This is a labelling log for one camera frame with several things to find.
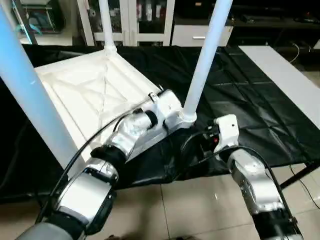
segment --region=floor tile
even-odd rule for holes
[[[320,88],[320,71],[302,71],[302,73]]]
[[[177,181],[162,190],[171,238],[252,223],[230,175]]]
[[[110,235],[126,237],[126,240],[168,239],[161,187],[151,185],[117,191],[102,231],[87,239],[104,240]]]
[[[194,240],[260,240],[260,238],[255,226],[251,224],[200,233],[194,236]]]
[[[304,240],[320,239],[320,210],[299,213],[296,219]]]
[[[0,239],[13,240],[31,227],[40,209],[35,202],[0,205]]]
[[[297,173],[304,167],[304,164],[295,164],[292,165],[292,170]],[[279,184],[293,176],[288,166],[274,167],[272,170]],[[303,182],[306,184],[306,186],[309,186],[312,189],[316,189],[317,187],[311,176],[306,176],[303,178]],[[283,190],[283,194],[293,214],[306,212],[316,208],[299,181],[285,188]]]

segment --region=white desk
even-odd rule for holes
[[[240,49],[320,129],[320,88],[270,46]]]

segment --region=drawer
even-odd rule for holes
[[[206,25],[175,25],[172,45],[181,47],[201,47],[206,38],[209,26]],[[230,38],[233,26],[225,26],[219,41],[220,47],[225,47]]]

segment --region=black tablecloth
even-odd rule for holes
[[[95,47],[34,45],[25,45],[24,49],[34,67],[100,50]],[[200,50],[199,47],[177,46],[118,47],[118,53],[124,59],[155,85],[171,89],[182,104]],[[218,49],[197,108],[195,126],[202,129],[209,120],[226,114],[237,116],[239,143],[257,150],[272,167],[310,163],[320,158],[320,130],[237,47]],[[118,188],[169,183],[177,176],[184,180],[226,174],[228,171],[215,160],[186,170],[186,165],[197,160],[182,159],[180,155],[180,145],[189,135],[189,130],[180,130],[130,161],[120,176]],[[52,159],[48,148],[42,146],[34,161],[46,165],[47,155]],[[57,166],[46,170],[55,173],[51,174],[51,182],[61,173]],[[26,174],[14,177],[21,180]]]

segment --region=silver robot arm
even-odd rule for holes
[[[219,143],[214,150],[238,146],[239,129],[235,115],[215,120],[219,128]],[[240,187],[246,207],[262,240],[303,240],[295,219],[286,209],[273,180],[267,175],[260,159],[241,148],[220,154],[227,163],[233,180]]]
[[[157,116],[150,110],[122,119],[106,143],[91,152],[86,168],[68,182],[47,220],[17,239],[80,240],[99,232],[116,198],[114,186],[122,167],[138,139],[157,123]]]

